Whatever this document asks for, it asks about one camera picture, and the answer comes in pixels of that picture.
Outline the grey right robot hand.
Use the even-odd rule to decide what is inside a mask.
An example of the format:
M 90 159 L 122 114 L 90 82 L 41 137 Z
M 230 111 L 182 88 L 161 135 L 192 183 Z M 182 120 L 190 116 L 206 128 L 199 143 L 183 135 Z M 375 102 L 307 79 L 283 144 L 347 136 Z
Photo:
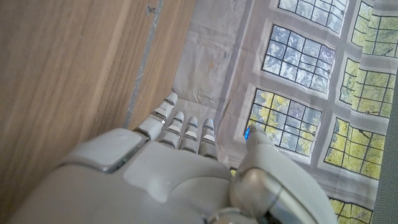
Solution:
M 217 158 L 214 126 L 174 113 L 167 96 L 135 129 L 72 149 L 11 223 L 336 223 L 326 193 L 256 124 L 235 174 Z

